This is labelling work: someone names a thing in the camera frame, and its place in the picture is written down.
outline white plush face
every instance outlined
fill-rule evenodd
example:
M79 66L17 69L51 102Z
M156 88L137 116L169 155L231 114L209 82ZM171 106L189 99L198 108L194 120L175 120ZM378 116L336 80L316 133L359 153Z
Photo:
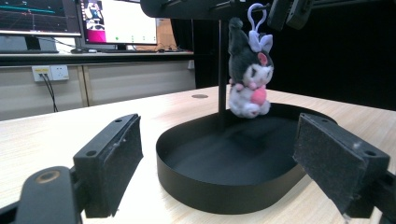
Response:
M255 83L257 87L261 87L271 81L273 73L273 66L267 67L254 63L247 68L243 81L245 85L251 85L251 83Z

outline white wall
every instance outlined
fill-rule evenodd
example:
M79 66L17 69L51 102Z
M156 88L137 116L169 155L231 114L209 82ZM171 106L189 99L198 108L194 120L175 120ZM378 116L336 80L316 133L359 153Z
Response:
M188 63L68 65L70 79L52 82L56 104L64 111L193 90L195 74ZM52 112L47 86L34 81L31 66L0 67L0 120Z

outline desk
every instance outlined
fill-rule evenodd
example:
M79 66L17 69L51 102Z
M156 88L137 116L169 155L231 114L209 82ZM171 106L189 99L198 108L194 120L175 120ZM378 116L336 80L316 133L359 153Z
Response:
M192 52L165 53L83 53L83 54L2 54L0 67L31 65L80 65L96 63L130 63L130 62L163 62L183 61L209 57L194 55Z
M207 98L192 98L205 94ZM271 102L317 110L363 140L393 156L396 164L396 112L269 91ZM259 212L225 216L198 211L179 203L162 189L157 176L156 141L167 129L218 110L218 88L154 96L24 119L0 122L0 206L19 199L21 185L43 168L73 166L73 156L118 117L141 116L144 158L130 182L115 217L84 219L84 223L345 223L318 185L305 176L286 196ZM353 219L350 223L377 223Z

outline second monitor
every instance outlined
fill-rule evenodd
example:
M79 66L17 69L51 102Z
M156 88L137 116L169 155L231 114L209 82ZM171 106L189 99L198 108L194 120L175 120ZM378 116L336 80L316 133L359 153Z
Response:
M138 2L83 0L81 18L85 42L95 45L157 45L157 22Z

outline black oval tray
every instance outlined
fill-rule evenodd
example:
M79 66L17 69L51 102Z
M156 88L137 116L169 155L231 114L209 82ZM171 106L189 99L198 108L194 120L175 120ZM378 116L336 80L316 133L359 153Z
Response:
M158 177L180 202L210 213L245 214L282 198L304 175L293 159L300 113L319 112L272 104L270 112L240 119L227 110L177 125L157 142Z

